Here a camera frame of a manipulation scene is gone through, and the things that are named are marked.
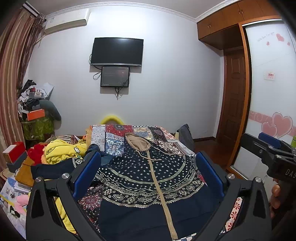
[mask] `drawstring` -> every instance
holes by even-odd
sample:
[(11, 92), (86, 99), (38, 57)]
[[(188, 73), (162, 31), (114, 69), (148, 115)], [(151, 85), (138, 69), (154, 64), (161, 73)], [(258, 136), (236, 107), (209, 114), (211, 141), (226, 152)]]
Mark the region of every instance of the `drawstring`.
[(142, 156), (141, 153), (140, 153), (138, 150), (136, 150), (136, 152), (139, 153), (139, 155), (140, 155), (141, 157), (143, 157), (143, 158), (145, 158), (145, 159), (147, 159), (147, 160), (151, 160), (151, 161), (162, 161), (161, 159), (151, 159), (151, 158), (147, 158), (147, 157), (145, 157), (145, 156)]
[(156, 150), (161, 151), (163, 154), (166, 154), (166, 155), (179, 155), (179, 156), (182, 156), (182, 154), (165, 153), (165, 152), (163, 152), (162, 150), (160, 150), (160, 149), (158, 149), (158, 148), (156, 148), (156, 147), (154, 147), (154, 146), (153, 146), (153, 148), (155, 148)]

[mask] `human hand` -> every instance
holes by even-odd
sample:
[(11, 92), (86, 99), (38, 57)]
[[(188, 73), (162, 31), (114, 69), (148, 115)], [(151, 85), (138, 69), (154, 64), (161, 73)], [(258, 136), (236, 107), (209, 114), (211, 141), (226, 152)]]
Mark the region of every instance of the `human hand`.
[(271, 206), (269, 207), (269, 209), (270, 209), (270, 217), (273, 218), (274, 215), (275, 215), (274, 211), (273, 211), (273, 208), (277, 209), (281, 205), (279, 199), (277, 198), (279, 196), (280, 192), (281, 192), (280, 186), (278, 184), (274, 185), (271, 192), (272, 192), (272, 196), (270, 198)]

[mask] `finger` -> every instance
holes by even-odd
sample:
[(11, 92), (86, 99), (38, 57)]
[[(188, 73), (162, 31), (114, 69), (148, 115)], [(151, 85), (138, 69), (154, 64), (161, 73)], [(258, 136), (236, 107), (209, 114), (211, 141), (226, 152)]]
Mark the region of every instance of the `finger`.
[(275, 196), (275, 197), (278, 197), (279, 194), (281, 192), (281, 188), (278, 184), (274, 185), (271, 189), (271, 193)]
[(270, 209), (270, 217), (274, 218), (275, 214), (274, 214), (274, 210), (273, 210), (272, 206), (269, 206), (269, 209)]
[(271, 196), (270, 203), (275, 209), (279, 208), (281, 205), (280, 201), (274, 195)]

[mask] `wooden floor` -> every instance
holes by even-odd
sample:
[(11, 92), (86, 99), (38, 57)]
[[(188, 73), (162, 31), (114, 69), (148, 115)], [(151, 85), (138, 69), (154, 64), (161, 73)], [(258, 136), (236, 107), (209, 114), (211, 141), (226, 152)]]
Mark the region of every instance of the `wooden floor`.
[(226, 168), (232, 150), (228, 150), (223, 145), (214, 140), (200, 141), (195, 143), (195, 153), (205, 151), (212, 161)]

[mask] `crown molding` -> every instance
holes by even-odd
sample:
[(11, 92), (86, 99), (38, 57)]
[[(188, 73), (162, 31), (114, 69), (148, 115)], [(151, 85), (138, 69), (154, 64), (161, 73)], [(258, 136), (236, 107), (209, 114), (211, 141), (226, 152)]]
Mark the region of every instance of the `crown molding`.
[(235, 2), (238, 2), (240, 0), (225, 0), (219, 4), (217, 4), (216, 6), (212, 7), (211, 9), (209, 9), (208, 11), (204, 12), (203, 14), (199, 15), (196, 19), (195, 22), (199, 22), (201, 20), (203, 20), (204, 18), (206, 18), (207, 16), (213, 14), (214, 12), (227, 7), (228, 5), (231, 5)]
[(62, 14), (62, 13), (66, 13), (66, 12), (70, 12), (70, 11), (74, 11), (74, 10), (79, 10), (82, 8), (90, 8), (90, 7), (101, 7), (101, 6), (130, 6), (130, 7), (143, 7), (143, 8), (149, 8), (149, 9), (154, 9), (154, 10), (159, 10), (162, 12), (167, 12), (167, 13), (171, 13), (174, 15), (177, 15), (179, 17), (188, 19), (190, 21), (195, 22), (195, 18), (190, 17), (184, 13), (180, 13), (177, 12), (175, 10), (172, 9), (168, 9), (165, 7), (159, 7), (159, 6), (155, 6), (155, 5), (150, 5), (150, 4), (145, 4), (145, 3), (135, 3), (135, 2), (95, 2), (95, 3), (86, 3), (86, 4), (82, 4), (82, 5), (78, 5), (78, 6), (73, 6), (73, 7), (69, 7), (69, 8), (65, 8), (56, 12), (53, 12), (51, 14), (48, 14), (46, 16), (46, 18), (52, 18), (56, 15)]

